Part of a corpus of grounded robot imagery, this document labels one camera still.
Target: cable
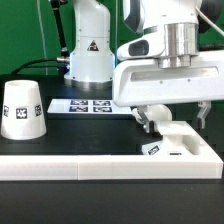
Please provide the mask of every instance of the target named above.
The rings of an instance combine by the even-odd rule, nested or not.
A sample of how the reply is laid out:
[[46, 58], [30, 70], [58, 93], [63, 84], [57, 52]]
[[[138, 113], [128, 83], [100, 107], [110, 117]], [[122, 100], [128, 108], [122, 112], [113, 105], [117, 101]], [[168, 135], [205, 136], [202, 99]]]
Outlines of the cable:
[[221, 34], [224, 37], [224, 32], [216, 26], [205, 14], [203, 14], [200, 9], [196, 6], [195, 7], [198, 15], [205, 21], [207, 22], [211, 27], [213, 27], [219, 34]]
[[28, 67], [29, 65], [33, 65], [33, 64], [38, 64], [38, 63], [43, 63], [43, 62], [51, 62], [51, 61], [56, 61], [57, 62], [57, 59], [56, 58], [47, 58], [47, 59], [40, 59], [40, 60], [34, 60], [34, 61], [30, 61], [30, 62], [27, 62], [23, 65], [21, 65], [19, 68], [13, 70], [11, 72], [12, 75], [16, 75], [20, 70]]
[[57, 65], [46, 65], [46, 66], [27, 66], [22, 69], [27, 69], [27, 68], [66, 68], [65, 66], [57, 66]]
[[40, 23], [40, 31], [41, 31], [41, 37], [42, 37], [42, 43], [43, 43], [44, 57], [45, 57], [45, 59], [47, 59], [47, 49], [46, 49], [43, 21], [42, 21], [42, 16], [41, 16], [40, 0], [37, 0], [37, 11], [38, 11], [38, 18], [39, 18], [39, 23]]

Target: black table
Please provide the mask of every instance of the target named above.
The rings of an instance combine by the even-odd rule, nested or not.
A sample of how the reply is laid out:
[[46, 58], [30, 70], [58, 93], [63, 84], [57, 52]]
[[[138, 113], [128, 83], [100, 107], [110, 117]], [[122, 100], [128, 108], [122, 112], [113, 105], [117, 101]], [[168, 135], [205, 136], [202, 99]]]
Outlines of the black table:
[[[64, 86], [58, 77], [1, 76], [1, 108], [4, 83], [15, 78], [39, 82], [48, 132], [21, 142], [1, 137], [1, 155], [139, 154], [142, 144], [160, 139], [145, 134], [129, 115], [48, 115], [53, 98], [111, 99], [111, 89], [88, 92]], [[175, 118], [194, 124], [194, 105], [171, 110]], [[222, 158], [223, 122], [222, 111], [215, 107], [200, 131]], [[1, 182], [0, 223], [221, 224], [223, 184], [223, 179]]]

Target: white cup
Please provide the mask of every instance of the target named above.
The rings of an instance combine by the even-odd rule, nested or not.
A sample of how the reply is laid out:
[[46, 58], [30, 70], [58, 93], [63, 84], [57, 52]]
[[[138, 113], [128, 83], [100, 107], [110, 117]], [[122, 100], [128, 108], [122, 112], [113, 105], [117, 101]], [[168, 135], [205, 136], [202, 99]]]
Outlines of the white cup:
[[35, 81], [5, 83], [1, 134], [13, 140], [38, 138], [46, 133], [39, 85]]

